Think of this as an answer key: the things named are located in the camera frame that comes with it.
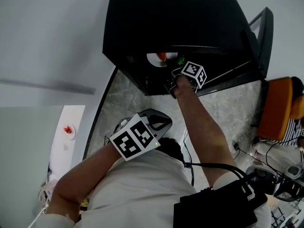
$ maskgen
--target white wall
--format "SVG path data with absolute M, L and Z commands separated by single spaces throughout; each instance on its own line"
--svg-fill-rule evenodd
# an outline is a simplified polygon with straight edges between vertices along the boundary
M 0 108 L 0 227 L 27 227 L 41 209 L 38 193 L 62 108 Z
M 114 65 L 102 54 L 109 0 L 0 0 L 0 107 L 85 105 L 71 166 Z
M 84 109 L 84 105 L 65 105 L 62 110 L 49 158 L 52 177 L 57 180 L 70 170 L 76 143 L 76 137 L 69 139 L 63 128 L 72 125 L 77 136 Z
M 274 40 L 267 79 L 297 76 L 304 82 L 304 0 L 238 0 L 251 21 L 262 9 L 274 14 Z

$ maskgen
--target black device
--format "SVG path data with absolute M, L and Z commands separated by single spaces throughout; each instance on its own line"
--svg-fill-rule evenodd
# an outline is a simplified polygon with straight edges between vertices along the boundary
M 207 188 L 180 198 L 180 203 L 174 205 L 173 228 L 196 226 L 247 228 L 257 222 L 254 210 L 267 202 L 267 196 L 251 182 L 256 177 L 254 173 L 246 175 L 240 169 L 225 164 L 184 163 L 184 165 L 222 168 L 234 172 L 240 179 L 218 190 Z
M 110 0 L 103 53 L 146 95 L 168 94 L 179 58 L 202 65 L 204 95 L 266 77 L 273 15 L 260 17 L 257 38 L 236 0 Z M 153 53 L 176 56 L 157 67 Z
M 251 173 L 255 175 L 252 182 L 257 188 L 263 190 L 264 193 L 268 195 L 274 195 L 279 182 L 279 178 L 275 171 L 268 166 L 257 163 L 247 168 L 246 174 L 250 175 Z
M 280 186 L 274 197 L 285 202 L 294 202 L 304 197 L 304 182 L 302 180 L 280 179 Z

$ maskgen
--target gray floor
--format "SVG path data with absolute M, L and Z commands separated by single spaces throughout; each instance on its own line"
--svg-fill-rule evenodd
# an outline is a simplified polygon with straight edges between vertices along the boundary
M 261 83 L 253 82 L 200 97 L 200 101 L 223 130 L 234 157 L 237 153 L 233 150 L 233 142 L 238 142 L 240 148 L 247 151 L 256 135 L 256 129 L 250 125 L 256 123 L 261 113 L 260 94 Z M 110 136 L 122 118 L 131 117 L 147 108 L 159 110 L 171 117 L 173 126 L 166 136 L 177 141 L 182 139 L 186 128 L 177 101 L 170 95 L 143 95 L 118 71 L 104 101 L 87 156 L 103 146 L 104 136 Z M 249 162 L 251 158 L 242 153 L 236 159 L 241 169 L 245 169 Z

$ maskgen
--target red object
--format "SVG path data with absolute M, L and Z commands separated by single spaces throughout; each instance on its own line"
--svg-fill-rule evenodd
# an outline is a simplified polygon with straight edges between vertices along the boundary
M 161 61 L 166 61 L 167 59 L 166 53 L 156 53 L 156 55 Z
M 69 126 L 66 126 L 63 128 L 63 131 L 65 131 L 66 133 L 68 134 L 71 134 L 72 133 L 72 129 L 69 127 Z

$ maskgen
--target orange chair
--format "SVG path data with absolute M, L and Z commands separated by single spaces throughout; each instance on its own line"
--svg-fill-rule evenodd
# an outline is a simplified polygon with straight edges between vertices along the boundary
M 257 135 L 277 141 L 284 138 L 292 97 L 291 78 L 281 78 L 269 82 L 267 99 Z

